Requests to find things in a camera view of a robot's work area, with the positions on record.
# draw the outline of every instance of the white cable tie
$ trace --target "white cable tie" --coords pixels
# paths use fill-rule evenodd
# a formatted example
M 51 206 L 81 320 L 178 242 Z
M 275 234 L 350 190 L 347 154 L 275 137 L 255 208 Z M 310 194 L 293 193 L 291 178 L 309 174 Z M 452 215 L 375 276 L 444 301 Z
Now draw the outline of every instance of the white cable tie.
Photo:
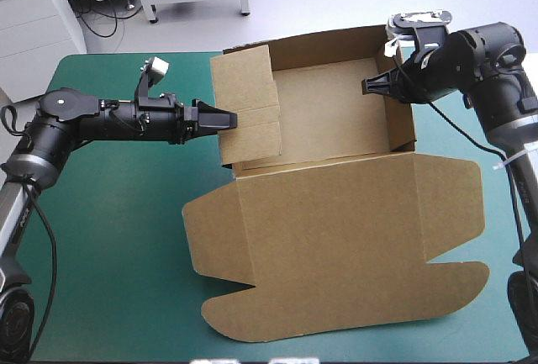
M 396 52 L 398 51 L 398 41 L 411 39 L 413 39 L 413 36 L 410 36 L 408 34 L 395 34 L 394 37 L 385 44 L 385 56 L 394 57 L 396 55 Z
M 535 145 L 534 147 L 525 148 L 524 150 L 518 151 L 515 154 L 513 154 L 511 157 L 507 158 L 506 160 L 501 161 L 498 164 L 493 165 L 493 170 L 497 171 L 498 169 L 503 169 L 509 163 L 517 160 L 518 158 L 521 158 L 522 156 L 526 156 L 530 152 L 536 151 L 536 150 L 538 150 L 538 145 Z

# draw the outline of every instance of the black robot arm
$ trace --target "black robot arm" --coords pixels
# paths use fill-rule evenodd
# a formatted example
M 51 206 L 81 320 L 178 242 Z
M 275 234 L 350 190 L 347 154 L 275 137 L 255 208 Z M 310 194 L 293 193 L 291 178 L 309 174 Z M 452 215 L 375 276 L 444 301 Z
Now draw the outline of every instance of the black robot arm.
M 415 50 L 402 65 L 395 58 L 397 66 L 391 71 L 364 80 L 362 91 L 402 103 L 432 104 L 459 90 L 466 108 L 474 108 L 488 142 L 504 152 L 481 146 L 503 159 L 511 192 L 514 194 L 517 187 L 530 225 L 530 236 L 514 257 L 514 263 L 523 266 L 525 272 L 510 277 L 508 295 L 524 342 L 530 352 L 536 353 L 538 98 L 521 65 L 525 58 L 523 39 L 517 29 L 500 22 L 448 34 L 446 26 L 450 21 L 447 11 L 392 17 L 389 35 L 412 39 Z M 514 214 L 522 238 L 514 197 Z
M 2 109 L 4 127 L 21 140 L 2 165 L 7 179 L 0 189 L 0 361 L 25 362 L 31 356 L 34 303 L 21 287 L 31 280 L 16 253 L 35 200 L 56 183 L 74 150 L 93 140 L 184 144 L 236 127 L 235 113 L 197 99 L 186 106 L 172 93 L 150 98 L 149 88 L 165 76 L 167 67 L 156 57 L 146 61 L 133 101 L 99 99 L 69 88 L 48 92 L 23 131 L 16 128 L 16 110 Z

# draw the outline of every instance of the green table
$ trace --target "green table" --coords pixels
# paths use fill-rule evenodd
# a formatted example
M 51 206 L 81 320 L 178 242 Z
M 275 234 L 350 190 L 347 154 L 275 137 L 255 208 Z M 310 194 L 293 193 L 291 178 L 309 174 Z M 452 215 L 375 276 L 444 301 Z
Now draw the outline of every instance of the green table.
M 154 91 L 213 103 L 209 59 L 216 53 L 162 54 L 171 69 Z M 50 89 L 74 87 L 102 98 L 132 99 L 148 55 L 77 55 L 64 59 Z M 452 95 L 439 106 L 484 142 L 473 111 Z M 216 138 L 184 146 L 96 142 L 75 152 L 41 204 L 56 232 L 56 300 L 34 359 L 185 361 L 235 357 L 318 356 L 325 361 L 506 361 L 525 347 L 505 297 L 517 248 L 505 175 L 494 157 L 475 150 L 427 107 L 414 109 L 418 151 L 478 161 L 483 169 L 487 228 L 483 236 L 436 261 L 485 261 L 491 277 L 459 312 L 431 321 L 310 335 L 265 344 L 213 331 L 200 307 L 242 286 L 197 275 L 191 265 L 182 206 L 232 180 L 219 167 Z M 19 258 L 33 277 L 40 317 L 50 279 L 50 248 L 36 214 Z

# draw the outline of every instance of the open cardboard box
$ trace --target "open cardboard box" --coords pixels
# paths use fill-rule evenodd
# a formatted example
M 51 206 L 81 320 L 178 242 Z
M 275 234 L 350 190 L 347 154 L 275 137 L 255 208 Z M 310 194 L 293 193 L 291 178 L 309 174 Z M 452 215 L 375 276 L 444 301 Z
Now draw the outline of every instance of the open cardboard box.
M 219 135 L 236 180 L 183 209 L 194 269 L 253 288 L 211 298 L 207 322 L 277 340 L 454 312 L 481 262 L 431 259 L 480 235 L 480 171 L 415 154 L 411 108 L 362 95 L 393 62 L 383 26 L 225 50 L 212 59 Z

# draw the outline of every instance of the white floor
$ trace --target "white floor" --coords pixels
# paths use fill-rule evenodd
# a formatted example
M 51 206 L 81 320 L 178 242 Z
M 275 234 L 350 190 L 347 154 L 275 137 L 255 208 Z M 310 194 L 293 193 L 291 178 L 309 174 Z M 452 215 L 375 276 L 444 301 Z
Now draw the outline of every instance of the white floor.
M 391 13 L 436 8 L 452 12 L 452 30 L 502 20 L 521 31 L 529 51 L 538 50 L 536 0 L 251 0 L 249 17 L 240 15 L 239 0 L 174 4 L 158 8 L 155 25 L 141 13 L 120 23 L 113 38 L 86 32 L 87 48 L 92 53 L 222 50 L 291 34 L 384 24 Z M 113 21 L 92 23 L 107 33 Z

